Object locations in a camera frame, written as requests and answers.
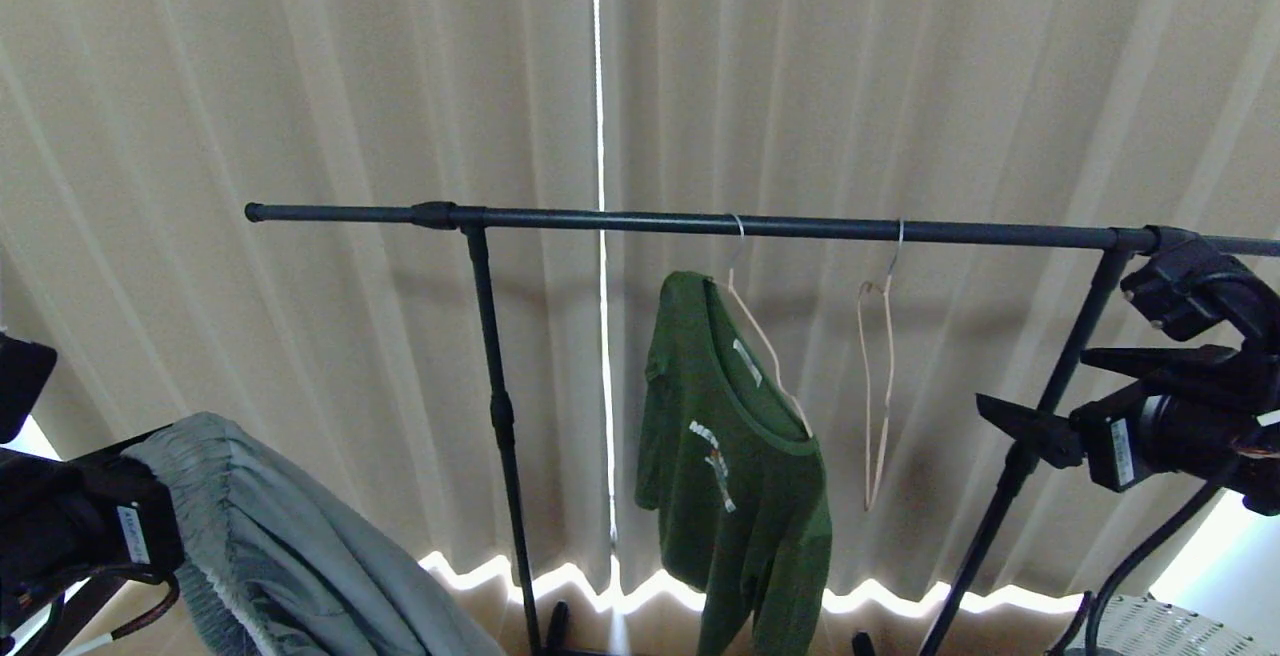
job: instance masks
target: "black metal pole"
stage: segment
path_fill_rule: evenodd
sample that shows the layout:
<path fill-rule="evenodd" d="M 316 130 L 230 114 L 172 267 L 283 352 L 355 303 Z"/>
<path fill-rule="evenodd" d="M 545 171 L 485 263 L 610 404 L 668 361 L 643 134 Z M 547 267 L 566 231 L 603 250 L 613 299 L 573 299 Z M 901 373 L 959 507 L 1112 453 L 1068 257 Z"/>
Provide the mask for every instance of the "black metal pole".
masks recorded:
<path fill-rule="evenodd" d="M 1107 299 L 1120 283 L 1125 264 L 1129 263 L 1132 256 L 1133 251 L 1106 251 L 1102 254 L 1098 268 L 1093 272 L 1089 292 L 1084 297 L 1080 313 L 1075 316 L 1071 333 L 1066 337 L 1066 343 L 1057 357 L 1057 364 L 1053 365 L 1053 373 L 1050 374 L 1048 383 L 1044 384 L 1044 391 L 1041 393 L 1039 404 L 1037 404 L 1038 410 L 1053 411 L 1057 409 L 1062 395 L 1066 393 L 1068 384 L 1071 383 L 1075 368 L 1080 364 L 1080 351 L 1088 346 L 1089 337 L 1093 336 L 1093 329 L 1098 325 L 1098 319 L 1102 318 L 1102 310 L 1107 305 Z M 996 484 L 996 496 L 992 497 L 991 504 L 987 506 L 987 514 L 982 516 L 978 533 L 974 534 L 973 542 L 969 543 L 969 551 L 965 554 L 964 561 L 960 561 L 960 570 L 951 583 L 951 592 L 947 593 L 947 600 L 942 602 L 942 610 L 938 611 L 938 616 L 933 620 L 933 627 L 929 629 L 928 637 L 924 638 L 924 646 L 920 647 L 920 656 L 934 656 L 938 652 L 942 639 L 946 638 L 947 629 L 951 628 L 951 621 L 955 620 L 956 611 L 960 609 L 960 600 L 964 598 L 965 592 L 973 586 L 973 579 L 978 575 L 978 568 L 982 566 L 983 559 L 987 557 L 987 551 L 996 542 L 996 533 L 1000 530 L 1000 524 L 1009 515 L 1009 509 L 1018 497 L 1018 492 L 1021 491 L 1023 484 L 1027 483 L 1027 478 L 1036 470 L 1037 464 L 1039 464 L 1039 457 L 1020 441 L 1014 442 L 1009 448 L 1009 454 L 1005 456 L 1005 470 L 1000 474 L 1000 482 Z"/>
<path fill-rule="evenodd" d="M 502 456 L 502 477 L 507 486 L 507 509 L 511 511 L 511 533 L 516 541 L 516 569 L 520 591 L 525 597 L 525 627 L 529 629 L 531 656 L 543 652 L 538 628 L 538 605 L 534 602 L 534 578 L 529 568 L 529 542 L 525 539 L 525 511 L 520 504 L 520 469 L 516 466 L 516 413 L 507 393 L 507 378 L 502 369 L 502 347 L 498 343 L 498 313 L 493 302 L 493 278 L 489 274 L 489 240 L 484 227 L 468 226 L 462 229 L 471 252 L 475 272 L 476 300 L 480 302 L 480 331 L 484 333 L 484 355 L 489 365 L 489 418 Z"/>
<path fill-rule="evenodd" d="M 415 206 L 291 206 L 248 204 L 248 220 L 325 220 L 364 223 L 412 223 L 428 228 L 454 229 L 468 226 L 490 228 L 558 228 L 575 231 L 640 231 L 652 233 L 739 233 L 739 222 L 727 214 L 667 214 L 648 211 L 575 211 L 556 209 L 490 209 L 428 201 Z M 820 219 L 741 215 L 746 236 L 790 238 L 841 238 L 897 241 L 899 222 L 865 219 Z M 979 243 L 997 246 L 1044 246 L 1059 249 L 1124 250 L 1151 252 L 1160 237 L 1149 228 L 1093 228 L 1075 226 L 1028 226 L 1012 223 L 959 223 L 913 220 L 904 224 L 905 241 L 927 243 Z M 1280 256 L 1280 241 L 1206 236 L 1228 254 Z"/>

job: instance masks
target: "green shirt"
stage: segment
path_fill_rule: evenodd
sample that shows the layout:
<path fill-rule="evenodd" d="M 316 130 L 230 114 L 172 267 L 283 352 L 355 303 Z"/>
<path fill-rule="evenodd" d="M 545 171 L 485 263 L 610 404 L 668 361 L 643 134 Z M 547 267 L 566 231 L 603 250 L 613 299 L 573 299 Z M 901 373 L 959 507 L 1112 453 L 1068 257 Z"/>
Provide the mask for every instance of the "green shirt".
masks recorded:
<path fill-rule="evenodd" d="M 805 653 L 831 561 L 822 455 L 709 277 L 662 284 L 645 375 L 636 505 L 658 509 L 663 566 L 707 593 L 699 656 L 748 615 L 755 653 Z"/>

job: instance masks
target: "horizontal metal bar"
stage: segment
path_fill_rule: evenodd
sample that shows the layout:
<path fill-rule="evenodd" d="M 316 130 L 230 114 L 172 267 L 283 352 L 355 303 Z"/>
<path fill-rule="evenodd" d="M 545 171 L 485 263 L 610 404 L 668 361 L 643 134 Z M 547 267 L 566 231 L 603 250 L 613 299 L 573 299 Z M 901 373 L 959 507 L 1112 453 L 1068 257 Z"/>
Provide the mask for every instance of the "horizontal metal bar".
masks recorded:
<path fill-rule="evenodd" d="M 259 220 L 335 220 L 365 223 L 415 223 L 430 228 L 466 226 L 495 228 L 557 228 L 577 231 L 636 231 L 650 233 L 735 234 L 739 220 L 748 236 L 787 238 L 840 238 L 854 241 L 897 241 L 899 222 L 828 219 L 796 217 L 755 217 L 730 214 L 675 214 L 653 211 L 586 211 L 557 209 L 492 209 L 429 202 L 417 206 L 292 206 L 248 204 L 248 219 Z M 1029 226 L 1011 223 L 961 223 L 909 220 L 902 228 L 905 241 L 925 243 L 979 243 L 1151 251 L 1157 236 L 1147 228 L 1100 228 L 1075 226 Z M 1280 256 L 1280 241 L 1206 236 L 1215 247 L 1229 254 Z"/>

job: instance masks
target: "gray fabric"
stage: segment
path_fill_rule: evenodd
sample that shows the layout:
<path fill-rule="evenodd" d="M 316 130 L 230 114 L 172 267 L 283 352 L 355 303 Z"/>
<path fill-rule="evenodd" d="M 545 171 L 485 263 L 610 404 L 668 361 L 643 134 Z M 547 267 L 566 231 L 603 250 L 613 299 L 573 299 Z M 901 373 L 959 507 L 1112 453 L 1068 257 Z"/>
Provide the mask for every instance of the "gray fabric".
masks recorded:
<path fill-rule="evenodd" d="M 216 414 L 124 451 L 173 495 L 196 630 L 219 655 L 499 655 L 430 574 Z"/>

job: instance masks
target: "label on robot arm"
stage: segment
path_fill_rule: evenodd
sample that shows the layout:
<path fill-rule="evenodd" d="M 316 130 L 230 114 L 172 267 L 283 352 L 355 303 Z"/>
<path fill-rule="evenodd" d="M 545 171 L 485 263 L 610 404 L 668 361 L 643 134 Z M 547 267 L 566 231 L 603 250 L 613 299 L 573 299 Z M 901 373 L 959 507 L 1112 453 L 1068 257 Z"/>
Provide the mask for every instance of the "label on robot arm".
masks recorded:
<path fill-rule="evenodd" d="M 1129 422 L 1120 419 L 1111 424 L 1111 450 L 1116 455 L 1116 482 L 1133 482 L 1133 451 L 1129 450 Z"/>
<path fill-rule="evenodd" d="M 129 560 L 134 564 L 151 564 L 151 554 L 147 552 L 147 538 L 142 534 L 142 519 L 136 509 L 128 506 L 115 506 L 115 514 L 120 516 L 120 532 L 124 533 L 124 546 L 129 548 Z"/>

